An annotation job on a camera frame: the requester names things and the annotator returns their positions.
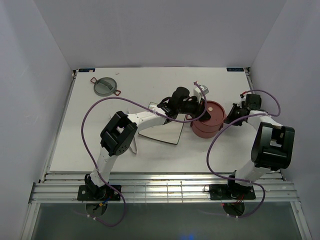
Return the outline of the pink bowl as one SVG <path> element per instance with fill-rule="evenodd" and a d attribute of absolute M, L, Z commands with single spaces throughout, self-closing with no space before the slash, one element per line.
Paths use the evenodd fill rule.
<path fill-rule="evenodd" d="M 223 124 L 209 126 L 198 121 L 191 124 L 191 128 L 194 134 L 203 139 L 213 138 L 219 132 L 222 126 Z"/>
<path fill-rule="evenodd" d="M 208 133 L 219 131 L 226 118 L 224 108 L 219 103 L 208 100 L 206 111 L 210 114 L 210 119 L 193 121 L 190 123 L 191 128 Z"/>

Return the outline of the dark red lid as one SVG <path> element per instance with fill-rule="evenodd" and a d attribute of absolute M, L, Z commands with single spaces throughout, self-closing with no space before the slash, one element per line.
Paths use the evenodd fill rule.
<path fill-rule="evenodd" d="M 200 121 L 207 126 L 216 126 L 222 124 L 226 118 L 224 108 L 217 102 L 209 100 L 207 102 L 207 111 L 211 118 L 209 120 Z"/>

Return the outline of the white square plate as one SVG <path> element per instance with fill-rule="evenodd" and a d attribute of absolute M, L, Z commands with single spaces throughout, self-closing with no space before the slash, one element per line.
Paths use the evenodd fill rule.
<path fill-rule="evenodd" d="M 177 117 L 170 116 L 174 119 L 171 121 L 168 118 L 168 113 L 155 103 L 148 107 L 149 110 L 142 111 L 136 114 L 136 119 L 139 119 L 138 134 L 156 141 L 177 145 L 182 133 L 185 114 L 178 114 Z"/>

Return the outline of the metal tongs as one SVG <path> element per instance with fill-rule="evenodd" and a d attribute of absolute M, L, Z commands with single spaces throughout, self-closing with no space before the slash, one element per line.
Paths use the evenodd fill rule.
<path fill-rule="evenodd" d="M 137 144 L 135 135 L 138 130 L 138 126 L 135 122 L 129 119 L 127 114 L 123 112 L 117 112 L 109 122 L 111 144 L 109 155 L 120 156 L 125 151 L 130 150 L 132 153 L 137 154 Z"/>

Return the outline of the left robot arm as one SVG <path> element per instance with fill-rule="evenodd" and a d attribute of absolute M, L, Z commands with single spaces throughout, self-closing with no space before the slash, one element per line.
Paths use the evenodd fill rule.
<path fill-rule="evenodd" d="M 185 87 L 178 87 L 172 96 L 164 98 L 156 107 L 144 108 L 142 112 L 126 114 L 116 112 L 100 133 L 100 153 L 93 161 L 94 170 L 84 178 L 88 193 L 95 199 L 102 199 L 110 188 L 109 177 L 117 158 L 131 146 L 135 135 L 145 129 L 178 122 L 179 114 L 189 115 L 191 119 L 184 123 L 197 120 L 209 120 L 206 86 L 195 82 L 193 96 Z"/>

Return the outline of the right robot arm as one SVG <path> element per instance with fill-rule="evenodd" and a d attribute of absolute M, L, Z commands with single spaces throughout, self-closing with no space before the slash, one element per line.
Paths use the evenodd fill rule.
<path fill-rule="evenodd" d="M 291 163 L 295 130 L 284 126 L 261 109 L 262 98 L 248 91 L 240 95 L 240 102 L 233 103 L 224 120 L 225 124 L 241 126 L 244 122 L 256 130 L 250 160 L 235 170 L 226 185 L 226 194 L 237 199 L 251 191 L 253 183 L 272 171 L 286 169 Z"/>

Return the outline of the grey lunch box lid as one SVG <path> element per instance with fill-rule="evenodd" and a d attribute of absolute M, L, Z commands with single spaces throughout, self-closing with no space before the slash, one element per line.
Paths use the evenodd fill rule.
<path fill-rule="evenodd" d="M 118 97 L 121 94 L 121 91 L 118 90 L 117 82 L 111 77 L 102 77 L 99 79 L 92 77 L 90 82 L 93 84 L 94 93 L 100 97 L 109 97 L 111 95 Z"/>

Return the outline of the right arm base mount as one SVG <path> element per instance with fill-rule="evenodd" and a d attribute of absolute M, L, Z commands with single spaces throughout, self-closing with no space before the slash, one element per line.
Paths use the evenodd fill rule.
<path fill-rule="evenodd" d="M 255 200 L 256 194 L 252 186 L 229 186 L 227 184 L 210 184 L 204 187 L 210 200 Z"/>

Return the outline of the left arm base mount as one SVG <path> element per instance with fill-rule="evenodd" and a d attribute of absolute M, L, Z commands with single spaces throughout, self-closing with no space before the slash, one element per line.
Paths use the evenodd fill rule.
<path fill-rule="evenodd" d="M 78 188 L 77 198 L 78 201 L 100 201 L 103 202 L 107 199 L 110 201 L 119 201 L 120 194 L 104 185 L 97 190 L 97 193 L 92 193 L 87 185 L 80 185 Z"/>

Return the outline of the aluminium frame rail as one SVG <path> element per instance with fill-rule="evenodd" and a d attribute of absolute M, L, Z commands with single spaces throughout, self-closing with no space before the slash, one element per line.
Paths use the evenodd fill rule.
<path fill-rule="evenodd" d="M 147 203 L 209 203 L 209 186 L 226 184 L 225 179 L 213 174 L 146 174 L 113 173 L 112 185 L 121 185 L 121 193 L 128 204 Z M 77 203 L 79 187 L 84 185 L 82 174 L 48 174 L 35 183 L 30 203 Z M 297 202 L 294 184 L 285 181 L 279 172 L 268 173 L 254 186 L 255 202 Z"/>

